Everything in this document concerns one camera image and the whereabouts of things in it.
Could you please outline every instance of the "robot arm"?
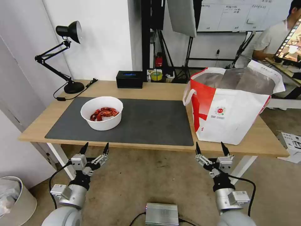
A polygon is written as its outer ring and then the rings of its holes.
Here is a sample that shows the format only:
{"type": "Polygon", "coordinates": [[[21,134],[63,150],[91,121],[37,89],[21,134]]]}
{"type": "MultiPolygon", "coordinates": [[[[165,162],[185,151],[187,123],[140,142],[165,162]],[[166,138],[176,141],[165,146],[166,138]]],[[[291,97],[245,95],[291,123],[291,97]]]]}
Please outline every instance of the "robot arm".
{"type": "Polygon", "coordinates": [[[86,143],[79,154],[71,158],[75,169],[75,179],[69,185],[55,184],[50,193],[59,200],[62,207],[52,211],[44,220],[42,226],[80,226],[81,210],[89,190],[90,178],[94,171],[99,169],[107,160],[109,143],[104,148],[103,154],[96,158],[86,158],[88,147],[86,143]]]}
{"type": "Polygon", "coordinates": [[[209,171],[214,181],[216,206],[221,215],[218,226],[256,226],[249,216],[238,211],[243,208],[244,204],[249,203],[250,198],[246,191],[235,191],[235,186],[231,184],[228,173],[234,156],[229,153],[228,148],[222,142],[221,145],[223,157],[206,158],[202,155],[198,143],[195,156],[197,162],[209,171]]]}

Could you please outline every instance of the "white box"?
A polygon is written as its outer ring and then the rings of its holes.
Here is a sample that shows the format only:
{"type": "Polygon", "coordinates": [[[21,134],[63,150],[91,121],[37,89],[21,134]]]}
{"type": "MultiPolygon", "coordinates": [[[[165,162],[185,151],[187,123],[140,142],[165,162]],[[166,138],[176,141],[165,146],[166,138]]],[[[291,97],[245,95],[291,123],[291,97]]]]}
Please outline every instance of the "white box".
{"type": "Polygon", "coordinates": [[[277,136],[278,140],[289,152],[290,155],[294,155],[297,152],[301,152],[301,137],[290,133],[281,132],[277,136]]]}
{"type": "Polygon", "coordinates": [[[278,157],[278,159],[293,163],[301,162],[301,137],[281,132],[277,138],[290,154],[287,158],[278,157]]]}

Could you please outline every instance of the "screen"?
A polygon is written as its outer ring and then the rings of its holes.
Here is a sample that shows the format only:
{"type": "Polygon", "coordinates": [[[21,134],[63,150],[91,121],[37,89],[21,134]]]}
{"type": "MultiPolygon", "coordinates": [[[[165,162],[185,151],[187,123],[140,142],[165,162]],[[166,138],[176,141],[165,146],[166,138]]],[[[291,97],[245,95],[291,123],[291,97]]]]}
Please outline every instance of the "screen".
{"type": "Polygon", "coordinates": [[[277,50],[275,57],[282,60],[301,62],[301,19],[293,26],[277,50]]]}

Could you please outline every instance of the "white bowl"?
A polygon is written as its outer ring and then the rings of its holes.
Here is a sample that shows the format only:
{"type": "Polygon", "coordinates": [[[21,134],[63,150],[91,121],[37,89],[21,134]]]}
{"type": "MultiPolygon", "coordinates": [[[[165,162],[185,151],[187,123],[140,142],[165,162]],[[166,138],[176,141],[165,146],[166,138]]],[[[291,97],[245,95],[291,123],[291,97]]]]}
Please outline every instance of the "white bowl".
{"type": "Polygon", "coordinates": [[[123,103],[119,99],[115,97],[103,96],[86,102],[81,108],[81,115],[92,129],[103,131],[112,129],[120,123],[122,109],[123,103]],[[105,121],[91,121],[91,115],[97,109],[101,109],[103,107],[115,108],[117,111],[119,111],[119,114],[105,121]]]}

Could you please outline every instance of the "shopping bag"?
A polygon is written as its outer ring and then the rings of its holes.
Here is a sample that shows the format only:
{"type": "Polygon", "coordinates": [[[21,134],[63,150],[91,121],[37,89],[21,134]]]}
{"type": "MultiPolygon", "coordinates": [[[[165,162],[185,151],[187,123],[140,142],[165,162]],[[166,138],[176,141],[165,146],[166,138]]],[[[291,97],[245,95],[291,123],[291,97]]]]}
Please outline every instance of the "shopping bag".
{"type": "Polygon", "coordinates": [[[237,145],[271,95],[283,91],[278,72],[251,61],[246,68],[210,67],[194,74],[185,87],[183,104],[192,102],[199,140],[237,145]]]}

